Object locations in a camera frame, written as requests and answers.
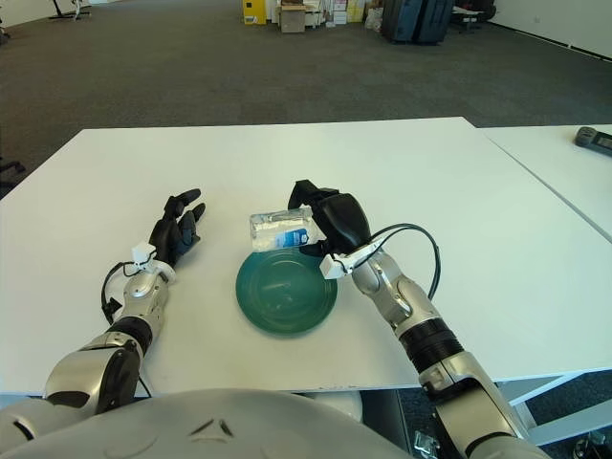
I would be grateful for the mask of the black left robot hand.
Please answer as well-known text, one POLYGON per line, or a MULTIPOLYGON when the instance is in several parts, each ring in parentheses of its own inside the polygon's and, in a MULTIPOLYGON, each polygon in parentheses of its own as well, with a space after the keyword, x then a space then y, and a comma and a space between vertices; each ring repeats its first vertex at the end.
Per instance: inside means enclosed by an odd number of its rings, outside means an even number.
POLYGON ((187 208, 200 196, 201 190, 194 188, 167 199, 164 214, 156 222, 149 238, 149 243, 156 249, 156 260, 174 267, 200 241, 196 224, 205 213, 206 204, 187 208))

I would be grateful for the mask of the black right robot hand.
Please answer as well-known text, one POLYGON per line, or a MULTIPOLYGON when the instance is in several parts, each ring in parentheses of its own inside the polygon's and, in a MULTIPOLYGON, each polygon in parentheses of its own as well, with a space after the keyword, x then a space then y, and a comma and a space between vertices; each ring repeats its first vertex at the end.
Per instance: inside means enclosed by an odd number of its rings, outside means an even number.
POLYGON ((294 185, 288 209, 302 205, 311 208, 314 221, 324 235, 322 240, 299 249, 305 255, 349 254, 371 238, 365 213, 350 193, 317 187, 309 180, 300 180, 294 185))

